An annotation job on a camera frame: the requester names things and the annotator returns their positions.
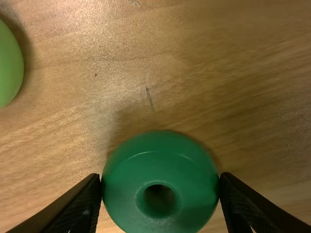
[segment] center hole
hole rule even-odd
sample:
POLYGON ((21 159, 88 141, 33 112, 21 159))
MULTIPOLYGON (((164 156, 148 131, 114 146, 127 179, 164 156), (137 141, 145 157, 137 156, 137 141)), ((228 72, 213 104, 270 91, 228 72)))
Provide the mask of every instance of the center hole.
POLYGON ((145 189, 144 206, 147 214, 153 217, 170 215, 175 208, 175 193, 167 186, 155 184, 145 189))

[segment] wooden surface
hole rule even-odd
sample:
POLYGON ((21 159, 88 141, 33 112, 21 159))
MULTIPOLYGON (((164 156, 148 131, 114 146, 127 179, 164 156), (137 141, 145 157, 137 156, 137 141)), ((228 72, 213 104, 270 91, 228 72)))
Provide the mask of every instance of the wooden surface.
MULTIPOLYGON (((311 224, 311 2, 0 0, 26 62, 0 110, 0 232, 122 141, 172 129, 311 224)), ((122 232, 102 208, 99 233, 122 232)), ((224 233, 220 206, 202 233, 224 233)))

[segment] dark mark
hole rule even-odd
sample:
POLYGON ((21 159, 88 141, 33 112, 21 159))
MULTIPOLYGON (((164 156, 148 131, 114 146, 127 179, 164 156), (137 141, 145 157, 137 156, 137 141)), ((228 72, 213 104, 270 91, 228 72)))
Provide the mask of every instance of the dark mark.
POLYGON ((151 106, 152 110, 155 112, 154 102, 152 101, 152 97, 150 95, 150 89, 148 87, 146 87, 146 94, 147 94, 150 106, 151 106))

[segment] green ball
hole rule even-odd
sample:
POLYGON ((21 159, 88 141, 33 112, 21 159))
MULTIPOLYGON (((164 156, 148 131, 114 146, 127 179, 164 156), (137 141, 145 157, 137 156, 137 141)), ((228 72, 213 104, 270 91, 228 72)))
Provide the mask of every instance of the green ball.
POLYGON ((120 145, 103 171, 103 201, 127 233, 195 233, 218 203, 219 177, 206 150, 172 131, 120 145))
POLYGON ((10 29, 0 20, 0 108, 11 102, 24 79, 24 61, 10 29))

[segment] light green ball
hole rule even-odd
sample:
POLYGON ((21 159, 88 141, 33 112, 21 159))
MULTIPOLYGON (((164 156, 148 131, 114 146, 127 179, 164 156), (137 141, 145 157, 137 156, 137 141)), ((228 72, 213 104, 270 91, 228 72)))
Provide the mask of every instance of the light green ball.
POLYGON ((24 79, 24 61, 10 29, 0 20, 0 108, 10 103, 24 79))

